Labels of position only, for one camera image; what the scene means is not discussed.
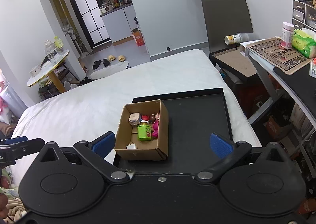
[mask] black tray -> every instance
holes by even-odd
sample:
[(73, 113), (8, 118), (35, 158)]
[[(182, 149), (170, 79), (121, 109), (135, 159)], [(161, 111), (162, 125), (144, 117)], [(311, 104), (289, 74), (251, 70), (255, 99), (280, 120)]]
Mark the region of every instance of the black tray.
[(213, 132), (233, 141), (222, 88), (134, 98), (133, 103), (161, 99), (169, 113), (169, 155), (165, 161), (126, 161), (114, 165), (142, 173), (197, 173), (217, 162), (210, 148)]

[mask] pink label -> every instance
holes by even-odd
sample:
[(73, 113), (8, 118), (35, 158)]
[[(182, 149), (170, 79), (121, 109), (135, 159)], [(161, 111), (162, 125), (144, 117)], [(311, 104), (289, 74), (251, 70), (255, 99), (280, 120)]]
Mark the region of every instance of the pink label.
[(287, 42), (281, 40), (281, 46), (284, 47), (285, 49), (291, 49), (292, 43), (287, 43)]

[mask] white pill bottle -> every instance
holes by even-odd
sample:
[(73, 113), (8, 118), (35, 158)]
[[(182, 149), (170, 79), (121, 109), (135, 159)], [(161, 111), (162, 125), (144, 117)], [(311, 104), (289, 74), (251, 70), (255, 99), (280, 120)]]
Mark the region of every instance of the white pill bottle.
[(283, 22), (282, 28), (282, 37), (281, 37), (281, 46), (285, 49), (292, 48), (294, 35), (294, 25), (288, 22)]

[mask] door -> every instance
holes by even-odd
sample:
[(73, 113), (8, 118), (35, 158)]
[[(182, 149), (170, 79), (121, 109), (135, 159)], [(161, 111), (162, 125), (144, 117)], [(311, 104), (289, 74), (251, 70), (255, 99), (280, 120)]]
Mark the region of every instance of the door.
[(104, 15), (102, 19), (113, 43), (132, 36), (124, 9)]
[(128, 7), (124, 8), (124, 12), (128, 21), (128, 24), (130, 25), (131, 30), (136, 29), (136, 23), (134, 18), (136, 17), (134, 6), (130, 5)]
[(96, 0), (70, 0), (70, 3), (91, 48), (111, 40)]

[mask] white cabinet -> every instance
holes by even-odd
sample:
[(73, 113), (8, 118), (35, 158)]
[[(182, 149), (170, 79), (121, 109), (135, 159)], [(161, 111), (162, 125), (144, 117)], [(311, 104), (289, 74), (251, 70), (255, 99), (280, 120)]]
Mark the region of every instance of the white cabinet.
[(132, 35), (124, 9), (104, 15), (102, 20), (113, 43)]
[(136, 23), (134, 18), (136, 17), (136, 13), (134, 10), (134, 6), (130, 5), (128, 7), (124, 8), (124, 12), (128, 21), (128, 24), (130, 25), (131, 30), (136, 29)]

